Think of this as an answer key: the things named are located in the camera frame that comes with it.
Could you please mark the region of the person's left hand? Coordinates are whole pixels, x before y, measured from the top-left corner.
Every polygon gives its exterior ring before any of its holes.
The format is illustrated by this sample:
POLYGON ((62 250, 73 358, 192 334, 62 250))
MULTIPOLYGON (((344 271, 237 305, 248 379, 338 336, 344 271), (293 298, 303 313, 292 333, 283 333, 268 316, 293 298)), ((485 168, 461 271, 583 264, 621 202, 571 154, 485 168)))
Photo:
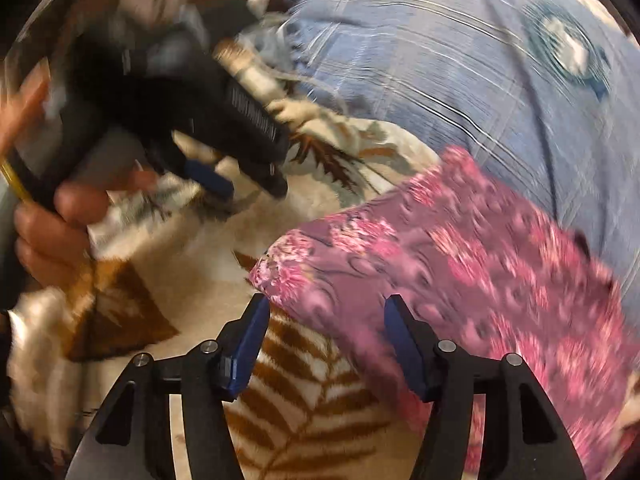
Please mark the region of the person's left hand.
MULTIPOLYGON (((42 60, 26 77, 20 90, 1 105, 2 154, 43 115, 49 82, 49 65, 42 60)), ((136 165, 112 179, 106 188, 79 182, 63 183, 54 196, 54 211, 33 202, 19 204, 14 212, 18 261, 39 285, 69 288, 88 268, 87 228, 105 217, 111 205, 107 193, 149 191, 156 180, 153 170, 136 165)))

